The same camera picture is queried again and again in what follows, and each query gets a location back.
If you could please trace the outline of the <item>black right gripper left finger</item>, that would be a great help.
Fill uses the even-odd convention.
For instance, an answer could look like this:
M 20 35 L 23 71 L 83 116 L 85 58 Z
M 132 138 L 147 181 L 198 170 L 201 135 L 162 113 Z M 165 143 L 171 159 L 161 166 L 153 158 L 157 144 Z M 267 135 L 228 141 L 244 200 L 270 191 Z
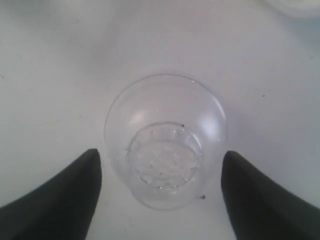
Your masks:
M 102 164 L 91 148 L 53 178 L 0 209 L 2 240 L 84 240 L 102 188 Z

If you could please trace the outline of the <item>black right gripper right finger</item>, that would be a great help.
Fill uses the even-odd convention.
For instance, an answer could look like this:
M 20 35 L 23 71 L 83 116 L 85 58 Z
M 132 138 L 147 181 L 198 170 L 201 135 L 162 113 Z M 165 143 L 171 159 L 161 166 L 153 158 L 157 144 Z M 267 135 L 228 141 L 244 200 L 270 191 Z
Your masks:
M 238 240 L 318 240 L 320 210 L 263 174 L 236 151 L 223 159 L 221 191 Z

